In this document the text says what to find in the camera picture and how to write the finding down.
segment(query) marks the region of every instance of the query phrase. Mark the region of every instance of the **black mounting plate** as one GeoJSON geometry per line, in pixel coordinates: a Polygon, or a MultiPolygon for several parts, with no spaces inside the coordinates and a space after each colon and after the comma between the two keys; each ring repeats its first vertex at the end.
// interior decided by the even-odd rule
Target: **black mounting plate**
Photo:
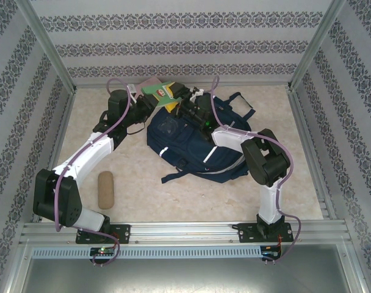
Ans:
{"type": "MultiPolygon", "coordinates": [[[[115,236],[120,244],[128,244],[130,240],[130,225],[110,225],[110,232],[108,234],[115,236]]],[[[113,244],[115,241],[109,237],[88,233],[85,231],[77,231],[77,244],[113,244]]]]}
{"type": "Polygon", "coordinates": [[[293,242],[294,240],[290,223],[283,223],[279,230],[268,235],[267,238],[263,238],[257,225],[257,223],[240,223],[232,225],[232,228],[238,231],[240,243],[278,242],[279,235],[282,237],[282,242],[293,242]]]}

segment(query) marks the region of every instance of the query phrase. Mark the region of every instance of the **navy blue backpack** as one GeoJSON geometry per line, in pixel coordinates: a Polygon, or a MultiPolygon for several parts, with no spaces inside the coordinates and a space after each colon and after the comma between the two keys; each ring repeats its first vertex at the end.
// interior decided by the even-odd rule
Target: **navy blue backpack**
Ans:
{"type": "MultiPolygon", "coordinates": [[[[230,102],[241,96],[237,92],[227,101],[214,98],[217,115],[221,122],[233,128],[251,131],[247,120],[254,114],[251,110],[241,117],[233,112],[230,102]]],[[[161,178],[162,183],[193,174],[218,183],[227,182],[248,174],[243,154],[208,142],[186,118],[175,118],[162,108],[147,128],[148,146],[172,166],[177,173],[161,178]]]]}

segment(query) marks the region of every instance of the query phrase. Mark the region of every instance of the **robotic arm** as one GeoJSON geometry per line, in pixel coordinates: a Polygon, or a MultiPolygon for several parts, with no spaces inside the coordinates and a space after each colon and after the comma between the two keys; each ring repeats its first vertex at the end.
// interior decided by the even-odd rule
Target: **robotic arm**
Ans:
{"type": "MultiPolygon", "coordinates": [[[[261,185],[261,207],[258,214],[258,231],[266,238],[276,232],[284,222],[276,209],[275,198],[278,183],[285,177],[290,167],[289,160],[281,148],[266,140],[244,135],[236,129],[217,127],[217,122],[209,107],[209,95],[194,89],[191,91],[184,85],[175,83],[171,90],[174,97],[182,97],[181,103],[173,110],[176,117],[186,116],[200,126],[206,139],[219,147],[228,147],[244,154],[251,176],[261,185]]],[[[81,204],[79,187],[95,165],[105,156],[113,152],[127,136],[130,125],[145,122],[153,113],[158,101],[152,95],[139,96],[124,120],[107,135],[93,141],[113,126],[124,113],[128,102],[125,90],[111,92],[108,110],[104,111],[93,133],[84,143],[87,148],[70,165],[71,156],[63,164],[53,170],[42,169],[35,181],[34,213],[54,221],[54,194],[56,182],[65,167],[59,190],[59,223],[63,226],[75,226],[92,231],[109,234],[110,219],[106,215],[86,209],[81,204]]],[[[271,130],[265,129],[259,134],[276,140],[271,130]]]]}

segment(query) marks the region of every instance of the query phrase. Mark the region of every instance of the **sponge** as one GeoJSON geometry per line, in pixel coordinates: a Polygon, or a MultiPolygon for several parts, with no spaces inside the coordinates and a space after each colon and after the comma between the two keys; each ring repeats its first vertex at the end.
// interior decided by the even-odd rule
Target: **sponge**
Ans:
{"type": "Polygon", "coordinates": [[[98,176],[98,198],[100,209],[110,209],[114,204],[113,175],[110,171],[98,176]]]}

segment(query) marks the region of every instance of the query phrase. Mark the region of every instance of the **striped wall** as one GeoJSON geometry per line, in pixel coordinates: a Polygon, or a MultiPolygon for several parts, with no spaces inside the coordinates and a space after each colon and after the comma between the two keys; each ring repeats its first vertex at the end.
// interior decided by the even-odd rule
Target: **striped wall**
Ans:
{"type": "Polygon", "coordinates": [[[0,0],[0,289],[35,174],[47,168],[69,93],[16,3],[0,0]]]}
{"type": "Polygon", "coordinates": [[[74,82],[290,81],[331,0],[33,0],[74,82]]]}
{"type": "Polygon", "coordinates": [[[346,2],[297,95],[371,288],[371,0],[346,2]]]}

